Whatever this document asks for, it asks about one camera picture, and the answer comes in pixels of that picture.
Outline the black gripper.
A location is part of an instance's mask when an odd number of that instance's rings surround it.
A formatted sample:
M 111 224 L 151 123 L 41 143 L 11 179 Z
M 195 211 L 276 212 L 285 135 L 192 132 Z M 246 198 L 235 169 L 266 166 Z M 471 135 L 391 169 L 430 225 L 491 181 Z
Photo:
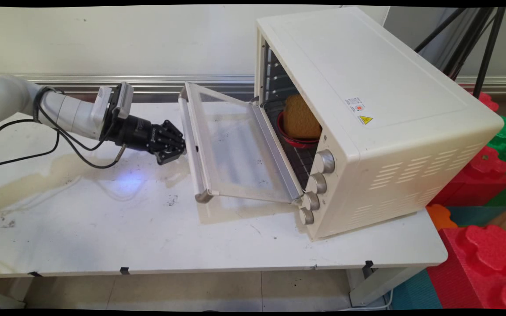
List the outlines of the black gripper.
M 133 115 L 122 119 L 108 113 L 104 119 L 104 141 L 151 154 L 156 152 L 158 165 L 173 162 L 186 154 L 183 133 L 170 120 L 152 124 Z

